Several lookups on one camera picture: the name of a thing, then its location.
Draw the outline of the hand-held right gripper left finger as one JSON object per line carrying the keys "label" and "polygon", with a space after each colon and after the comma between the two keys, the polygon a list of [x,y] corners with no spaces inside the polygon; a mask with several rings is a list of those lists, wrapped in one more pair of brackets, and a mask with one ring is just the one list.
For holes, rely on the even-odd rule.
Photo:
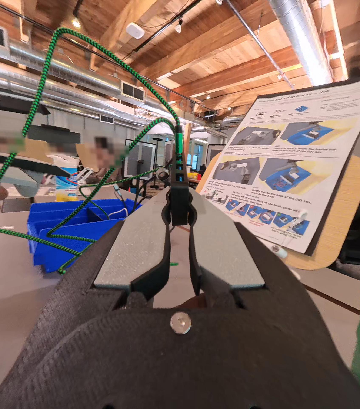
{"label": "hand-held right gripper left finger", "polygon": [[170,269],[169,187],[124,221],[94,281],[96,288],[142,293],[152,299]]}

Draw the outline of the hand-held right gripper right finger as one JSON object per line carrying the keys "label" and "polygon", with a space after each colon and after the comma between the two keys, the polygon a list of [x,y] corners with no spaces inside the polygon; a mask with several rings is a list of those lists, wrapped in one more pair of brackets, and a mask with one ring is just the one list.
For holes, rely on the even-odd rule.
{"label": "hand-held right gripper right finger", "polygon": [[189,264],[195,295],[257,289],[264,279],[236,225],[212,202],[189,190]]}

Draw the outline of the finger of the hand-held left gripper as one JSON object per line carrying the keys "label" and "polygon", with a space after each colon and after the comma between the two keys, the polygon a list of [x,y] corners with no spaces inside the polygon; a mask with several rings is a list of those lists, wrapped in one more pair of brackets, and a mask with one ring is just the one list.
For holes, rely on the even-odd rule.
{"label": "finger of the hand-held left gripper", "polygon": [[27,173],[18,168],[9,167],[2,180],[5,183],[13,184],[18,193],[23,197],[34,197],[39,190],[39,184]]}

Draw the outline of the black usb hub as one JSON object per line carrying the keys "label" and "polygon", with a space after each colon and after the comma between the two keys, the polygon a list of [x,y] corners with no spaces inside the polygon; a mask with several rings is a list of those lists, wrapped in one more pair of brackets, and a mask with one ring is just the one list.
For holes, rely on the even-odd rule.
{"label": "black usb hub", "polygon": [[184,155],[176,153],[175,145],[173,145],[170,182],[169,203],[171,207],[171,224],[173,226],[187,225],[189,212],[187,169],[184,163]]}

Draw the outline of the wipes canister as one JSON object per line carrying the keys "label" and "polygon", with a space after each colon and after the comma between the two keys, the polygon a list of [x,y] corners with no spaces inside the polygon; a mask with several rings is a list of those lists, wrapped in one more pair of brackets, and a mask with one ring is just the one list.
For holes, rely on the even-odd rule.
{"label": "wipes canister", "polygon": [[79,160],[67,155],[50,155],[53,164],[66,171],[69,176],[56,176],[55,200],[77,201],[77,168]]}

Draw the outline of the black bin divider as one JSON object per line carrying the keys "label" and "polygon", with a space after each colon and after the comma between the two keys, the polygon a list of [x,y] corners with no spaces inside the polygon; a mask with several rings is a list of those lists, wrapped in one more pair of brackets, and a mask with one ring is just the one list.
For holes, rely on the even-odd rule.
{"label": "black bin divider", "polygon": [[87,207],[86,217],[87,222],[101,222],[110,220],[107,213],[103,212],[100,208],[97,207]]}

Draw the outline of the white metal document stand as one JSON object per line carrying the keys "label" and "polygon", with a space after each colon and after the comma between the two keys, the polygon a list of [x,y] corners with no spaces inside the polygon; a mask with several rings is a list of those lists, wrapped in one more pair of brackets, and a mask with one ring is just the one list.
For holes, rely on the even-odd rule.
{"label": "white metal document stand", "polygon": [[[282,259],[285,264],[287,264],[287,263],[286,263],[286,258],[287,258],[287,256],[288,256],[288,253],[287,253],[287,251],[286,251],[284,248],[282,248],[282,247],[279,246],[279,245],[271,244],[271,245],[269,246],[269,249],[270,249],[277,257],[279,257],[280,259]],[[300,277],[299,273],[297,273],[297,272],[296,272],[295,270],[293,270],[291,267],[288,267],[288,269],[291,271],[291,273],[295,276],[295,278],[296,278],[298,281],[301,281],[301,277]]]}

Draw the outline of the grey framed panel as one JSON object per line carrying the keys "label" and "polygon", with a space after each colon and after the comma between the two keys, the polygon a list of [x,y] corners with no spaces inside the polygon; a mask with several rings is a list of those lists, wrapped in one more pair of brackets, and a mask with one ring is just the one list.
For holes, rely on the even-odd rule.
{"label": "grey framed panel", "polygon": [[141,175],[140,179],[147,180],[153,172],[156,145],[148,142],[137,142],[125,157],[123,166],[124,177]]}
{"label": "grey framed panel", "polygon": [[225,144],[208,144],[206,152],[205,167],[207,168],[211,160],[225,148]]}

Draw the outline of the printed instruction sheet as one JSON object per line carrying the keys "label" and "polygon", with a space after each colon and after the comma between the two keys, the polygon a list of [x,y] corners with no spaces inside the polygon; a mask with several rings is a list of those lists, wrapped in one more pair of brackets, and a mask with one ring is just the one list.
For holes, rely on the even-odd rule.
{"label": "printed instruction sheet", "polygon": [[360,78],[260,96],[200,194],[258,238],[312,255],[360,135]]}

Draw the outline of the wooden stand board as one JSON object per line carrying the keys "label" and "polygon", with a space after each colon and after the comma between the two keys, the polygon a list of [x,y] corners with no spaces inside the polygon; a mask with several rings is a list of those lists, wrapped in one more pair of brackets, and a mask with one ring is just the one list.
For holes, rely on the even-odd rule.
{"label": "wooden stand board", "polygon": [[261,267],[281,268],[282,264],[291,269],[317,270],[331,265],[339,256],[339,252],[350,228],[360,201],[360,158],[349,156],[342,169],[340,179],[337,180],[335,194],[330,198],[330,209],[326,209],[323,217],[325,224],[319,227],[314,235],[318,239],[311,256],[287,249],[287,256],[279,259],[271,250],[265,250],[260,245],[261,252],[254,256],[264,256]]}

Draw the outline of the white ceiling sensor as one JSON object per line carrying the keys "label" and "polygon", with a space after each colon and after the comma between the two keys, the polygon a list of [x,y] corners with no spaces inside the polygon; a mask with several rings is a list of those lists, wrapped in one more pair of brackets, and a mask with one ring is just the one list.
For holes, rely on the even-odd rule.
{"label": "white ceiling sensor", "polygon": [[126,26],[126,33],[135,39],[141,39],[145,35],[145,30],[137,23],[131,22]]}

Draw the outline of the long silver ventilation duct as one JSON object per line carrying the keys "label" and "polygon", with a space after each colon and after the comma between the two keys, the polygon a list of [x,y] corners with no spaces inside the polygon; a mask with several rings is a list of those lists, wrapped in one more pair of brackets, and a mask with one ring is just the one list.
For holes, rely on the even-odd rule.
{"label": "long silver ventilation duct", "polygon": [[[10,39],[6,47],[0,45],[0,58],[41,71],[45,53]],[[172,119],[167,109],[144,86],[139,88],[114,76],[104,78],[56,58],[51,60],[49,75]]]}

